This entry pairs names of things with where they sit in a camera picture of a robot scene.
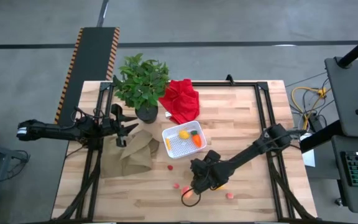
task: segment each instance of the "brown paper bag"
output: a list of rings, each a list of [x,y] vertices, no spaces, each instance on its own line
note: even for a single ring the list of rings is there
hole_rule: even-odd
[[[159,145],[151,133],[142,130],[126,137],[127,147],[118,147],[116,138],[116,136],[106,136],[103,139],[102,178],[120,177],[151,170],[152,154],[155,154]]]

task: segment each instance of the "yellow cable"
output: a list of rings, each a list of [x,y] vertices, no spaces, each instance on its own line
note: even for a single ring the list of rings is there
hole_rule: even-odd
[[[307,117],[305,118],[305,121],[303,122],[303,129],[306,130],[306,127],[308,126],[308,120],[309,120],[309,117],[310,115],[312,114],[314,108],[316,107],[317,105],[317,102],[324,98],[324,96],[326,96],[326,94],[331,91],[331,89],[328,89],[325,93],[323,93],[321,96],[319,96],[319,98],[316,100],[316,102],[314,103],[314,105],[311,107],[311,110],[310,110],[310,113],[307,115]]]
[[[309,87],[299,86],[299,87],[294,88],[294,89],[291,91],[291,98],[292,98],[293,104],[298,108],[298,111],[299,111],[300,113],[303,113],[303,110],[299,107],[298,103],[296,103],[295,97],[294,97],[295,91],[296,91],[296,90],[300,90],[300,89],[302,89],[302,90],[310,90],[310,91],[315,91],[315,92],[318,92],[319,90],[316,90],[316,89],[313,89],[313,88],[309,88]]]

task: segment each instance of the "grey concrete floor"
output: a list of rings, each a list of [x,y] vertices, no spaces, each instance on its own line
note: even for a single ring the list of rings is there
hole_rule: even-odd
[[[102,0],[0,0],[0,44],[73,43],[80,27],[93,27]],[[121,27],[120,42],[358,40],[358,0],[110,1],[104,26]],[[284,80],[286,84],[324,72],[324,59],[354,46],[193,47],[119,49],[166,61],[172,79]],[[16,178],[3,184],[0,223],[50,218],[66,141],[20,142],[18,122],[52,122],[72,49],[0,50],[0,145],[26,150],[31,160]],[[326,75],[293,85],[320,87]],[[308,96],[311,107],[315,98]],[[301,94],[296,95],[300,102]],[[322,112],[337,119],[335,104]],[[299,117],[294,115],[297,124]],[[330,180],[310,180],[319,217],[358,223],[358,214],[333,204]]]

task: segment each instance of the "orange toy carrot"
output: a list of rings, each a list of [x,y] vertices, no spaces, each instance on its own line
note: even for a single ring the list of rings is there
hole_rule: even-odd
[[[193,142],[197,147],[201,147],[201,137],[200,135],[197,133],[197,131],[192,131],[191,132],[192,138],[193,138]]]

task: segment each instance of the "red cloth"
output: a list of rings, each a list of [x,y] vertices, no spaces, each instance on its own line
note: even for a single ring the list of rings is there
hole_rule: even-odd
[[[165,96],[158,100],[172,114],[171,121],[177,124],[193,121],[200,114],[198,92],[194,91],[190,79],[171,80]]]

